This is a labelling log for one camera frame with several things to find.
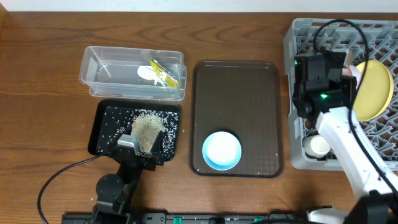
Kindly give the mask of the yellow plate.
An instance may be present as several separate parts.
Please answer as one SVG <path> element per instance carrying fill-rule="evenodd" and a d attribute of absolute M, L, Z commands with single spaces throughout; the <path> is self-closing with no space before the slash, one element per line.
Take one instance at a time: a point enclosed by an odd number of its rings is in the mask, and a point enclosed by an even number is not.
<path fill-rule="evenodd" d="M 394 80 L 390 71 L 375 60 L 368 61 L 361 80 L 353 108 L 359 121 L 369 121 L 379 116 L 391 102 Z"/>

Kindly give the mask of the blue bowl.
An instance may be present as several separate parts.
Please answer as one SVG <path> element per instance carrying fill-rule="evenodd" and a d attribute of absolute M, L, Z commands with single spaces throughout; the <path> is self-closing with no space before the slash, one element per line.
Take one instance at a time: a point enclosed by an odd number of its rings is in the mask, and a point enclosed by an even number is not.
<path fill-rule="evenodd" d="M 239 163 L 242 146 L 239 139 L 232 133 L 217 131 L 205 139 L 202 145 L 202 156 L 212 169 L 230 170 Z"/>

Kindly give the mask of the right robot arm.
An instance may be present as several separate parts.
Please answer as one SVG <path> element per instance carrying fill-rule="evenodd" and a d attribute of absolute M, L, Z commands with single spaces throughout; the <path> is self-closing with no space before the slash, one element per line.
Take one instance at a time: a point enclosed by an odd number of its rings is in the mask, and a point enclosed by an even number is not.
<path fill-rule="evenodd" d="M 307 212 L 307 223 L 397 223 L 397 176 L 365 135 L 353 111 L 356 78 L 343 74 L 342 52 L 301 54 L 294 59 L 292 101 L 301 118 L 323 136 L 343 168 L 356 204 Z"/>

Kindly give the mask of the pink bowl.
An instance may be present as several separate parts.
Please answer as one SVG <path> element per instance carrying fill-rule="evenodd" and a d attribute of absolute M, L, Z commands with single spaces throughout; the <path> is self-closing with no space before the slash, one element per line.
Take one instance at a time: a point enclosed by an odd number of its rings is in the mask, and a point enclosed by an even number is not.
<path fill-rule="evenodd" d="M 362 79 L 361 71 L 354 65 L 349 65 L 348 67 L 342 69 L 342 75 L 351 76 L 356 78 L 356 89 L 359 87 L 359 83 Z"/>

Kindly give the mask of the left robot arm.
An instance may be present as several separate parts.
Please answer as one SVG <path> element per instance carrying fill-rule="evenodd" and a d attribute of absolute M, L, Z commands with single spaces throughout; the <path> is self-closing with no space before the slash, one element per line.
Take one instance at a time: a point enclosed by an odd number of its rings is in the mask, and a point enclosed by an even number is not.
<path fill-rule="evenodd" d="M 119 163 L 115 174 L 106 174 L 96 184 L 97 201 L 92 224 L 135 224 L 141 216 L 131 212 L 131 202 L 143 170 L 154 171 L 164 164 L 163 132 L 159 131 L 148 156 L 139 154 L 139 140 L 122 134 L 111 143 L 106 156 Z"/>

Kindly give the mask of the pile of rice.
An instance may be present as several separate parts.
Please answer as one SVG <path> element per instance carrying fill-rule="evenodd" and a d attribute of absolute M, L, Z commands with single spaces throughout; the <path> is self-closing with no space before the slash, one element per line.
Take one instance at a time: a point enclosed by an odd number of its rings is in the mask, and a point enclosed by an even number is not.
<path fill-rule="evenodd" d="M 132 123 L 131 136 L 139 140 L 140 151 L 149 155 L 157 135 L 166 134 L 167 119 L 162 114 L 141 113 Z"/>

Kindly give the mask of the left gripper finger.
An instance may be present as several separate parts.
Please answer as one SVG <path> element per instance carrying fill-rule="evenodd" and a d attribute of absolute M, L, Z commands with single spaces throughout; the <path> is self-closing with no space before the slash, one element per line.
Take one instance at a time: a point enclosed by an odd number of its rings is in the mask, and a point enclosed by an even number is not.
<path fill-rule="evenodd" d="M 117 144 L 121 146 L 132 146 L 132 136 L 128 134 L 122 134 L 117 140 Z"/>
<path fill-rule="evenodd" d="M 150 154 L 152 157 L 163 156 L 163 131 L 159 131 L 150 150 Z"/>

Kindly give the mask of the white cup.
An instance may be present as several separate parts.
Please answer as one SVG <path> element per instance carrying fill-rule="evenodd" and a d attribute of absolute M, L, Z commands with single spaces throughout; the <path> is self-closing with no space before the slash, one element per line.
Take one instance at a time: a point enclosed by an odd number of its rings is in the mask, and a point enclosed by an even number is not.
<path fill-rule="evenodd" d="M 305 138 L 303 140 L 303 147 L 307 155 L 317 159 L 324 157 L 331 150 L 330 145 L 321 135 L 314 135 Z"/>

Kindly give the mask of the green yellow snack wrapper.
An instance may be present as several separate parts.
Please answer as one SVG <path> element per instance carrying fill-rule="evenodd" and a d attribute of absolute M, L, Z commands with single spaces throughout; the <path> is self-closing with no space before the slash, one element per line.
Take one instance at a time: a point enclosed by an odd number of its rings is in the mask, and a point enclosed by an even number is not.
<path fill-rule="evenodd" d="M 164 87 L 177 87 L 179 81 L 156 60 L 150 59 L 150 65 L 155 73 L 154 85 L 160 83 Z"/>

